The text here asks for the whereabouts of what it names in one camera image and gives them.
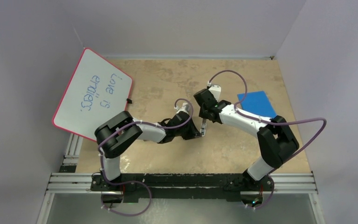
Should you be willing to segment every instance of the whiteboard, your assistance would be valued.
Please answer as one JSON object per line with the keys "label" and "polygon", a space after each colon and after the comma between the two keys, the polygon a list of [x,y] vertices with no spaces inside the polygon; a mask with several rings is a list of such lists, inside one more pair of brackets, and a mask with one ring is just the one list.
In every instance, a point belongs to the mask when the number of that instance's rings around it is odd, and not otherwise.
{"label": "whiteboard", "polygon": [[85,49],[53,117],[66,131],[96,140],[94,131],[125,110],[132,78]]}

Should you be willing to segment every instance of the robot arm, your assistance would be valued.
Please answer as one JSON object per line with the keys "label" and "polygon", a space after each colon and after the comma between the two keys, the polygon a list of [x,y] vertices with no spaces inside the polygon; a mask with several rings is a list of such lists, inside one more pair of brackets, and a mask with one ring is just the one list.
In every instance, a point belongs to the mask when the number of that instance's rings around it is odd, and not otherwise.
{"label": "robot arm", "polygon": [[[245,172],[243,176],[249,184],[255,184],[274,168],[279,168],[298,148],[298,142],[289,126],[273,126],[239,115],[234,105],[228,101],[219,101],[221,88],[212,85],[200,90],[194,97],[200,106],[199,116],[203,118],[201,132],[205,133],[206,120],[237,127],[255,136],[260,145],[259,157]],[[274,123],[286,122],[281,116],[268,118],[238,109],[240,112],[262,120]]]}
{"label": "robot arm", "polygon": [[[189,116],[189,105],[184,103],[172,119],[164,119],[161,122],[155,123],[156,126],[134,124],[124,129],[118,136],[109,139],[102,146],[102,160],[106,177],[111,181],[121,175],[120,155],[124,153],[124,151],[126,151],[126,149],[135,140],[149,140],[159,144],[164,144],[172,141],[177,136],[181,136],[184,140],[201,137],[201,133],[197,130],[192,119],[179,128],[161,129],[157,127],[173,127],[180,125],[184,123]],[[133,118],[128,111],[119,113],[95,130],[97,143],[100,144],[106,138],[111,136],[117,129],[134,121],[140,120]]]}

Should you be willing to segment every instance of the white wall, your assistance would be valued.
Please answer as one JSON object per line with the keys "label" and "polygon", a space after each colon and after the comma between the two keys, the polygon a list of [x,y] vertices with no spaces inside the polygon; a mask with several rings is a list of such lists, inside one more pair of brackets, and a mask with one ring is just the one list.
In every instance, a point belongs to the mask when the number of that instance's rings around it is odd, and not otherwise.
{"label": "white wall", "polygon": [[275,55],[305,0],[62,0],[86,47],[116,57]]}
{"label": "white wall", "polygon": [[277,60],[296,119],[328,120],[306,150],[326,223],[358,223],[358,1],[307,0]]}
{"label": "white wall", "polygon": [[82,47],[55,1],[0,0],[0,223],[35,223],[68,134],[51,119]]}

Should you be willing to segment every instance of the blue paper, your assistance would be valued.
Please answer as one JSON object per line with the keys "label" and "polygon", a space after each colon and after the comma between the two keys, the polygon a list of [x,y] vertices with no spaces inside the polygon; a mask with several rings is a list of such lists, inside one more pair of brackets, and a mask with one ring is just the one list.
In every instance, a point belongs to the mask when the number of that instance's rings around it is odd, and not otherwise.
{"label": "blue paper", "polygon": [[[242,99],[244,94],[238,94],[238,99]],[[241,103],[243,110],[264,116],[274,118],[276,113],[264,91],[248,92],[245,100]]]}

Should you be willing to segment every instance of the table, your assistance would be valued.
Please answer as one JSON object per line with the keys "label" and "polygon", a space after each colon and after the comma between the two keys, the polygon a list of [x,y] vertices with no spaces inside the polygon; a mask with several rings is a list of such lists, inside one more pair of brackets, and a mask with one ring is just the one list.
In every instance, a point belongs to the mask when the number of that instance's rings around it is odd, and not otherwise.
{"label": "table", "polygon": [[[294,115],[277,61],[271,60],[110,60],[134,80],[127,109],[135,118],[158,122],[175,114],[173,103],[186,98],[194,106],[193,120],[200,127],[199,106],[193,94],[205,88],[215,73],[231,69],[241,73],[249,91],[265,91],[278,115],[293,121]],[[223,73],[213,80],[222,87],[220,99],[232,103],[244,92],[239,77]],[[291,126],[300,145],[297,126]],[[100,168],[96,143],[83,140],[77,173]],[[242,173],[260,156],[257,139],[234,127],[208,122],[205,137],[156,144],[135,141],[120,158],[123,173]],[[277,173],[309,173],[304,152],[284,164]]]}

